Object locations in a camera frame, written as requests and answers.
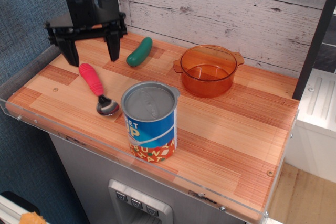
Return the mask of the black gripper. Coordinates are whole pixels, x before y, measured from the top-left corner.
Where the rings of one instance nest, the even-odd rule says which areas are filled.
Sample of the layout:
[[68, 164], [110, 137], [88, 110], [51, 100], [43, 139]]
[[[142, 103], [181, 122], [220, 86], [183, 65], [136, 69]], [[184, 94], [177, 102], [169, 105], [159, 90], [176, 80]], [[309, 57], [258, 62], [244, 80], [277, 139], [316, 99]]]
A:
[[66, 0], [68, 12], [48, 20], [44, 28], [48, 31], [48, 39], [56, 45], [72, 66], [79, 66], [79, 56], [75, 45], [76, 40], [103, 37], [111, 61], [119, 59], [120, 38], [117, 31], [106, 32], [96, 22], [97, 0]]

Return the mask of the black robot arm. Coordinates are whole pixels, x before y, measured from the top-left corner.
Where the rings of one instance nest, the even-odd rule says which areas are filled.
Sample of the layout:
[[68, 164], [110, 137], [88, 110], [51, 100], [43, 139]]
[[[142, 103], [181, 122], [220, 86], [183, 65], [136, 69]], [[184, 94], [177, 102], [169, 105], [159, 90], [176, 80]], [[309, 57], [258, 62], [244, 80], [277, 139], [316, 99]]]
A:
[[72, 66], [79, 66], [76, 41], [102, 37], [111, 61], [119, 59], [120, 39], [127, 34], [118, 0], [66, 0], [68, 12], [48, 20], [44, 28]]

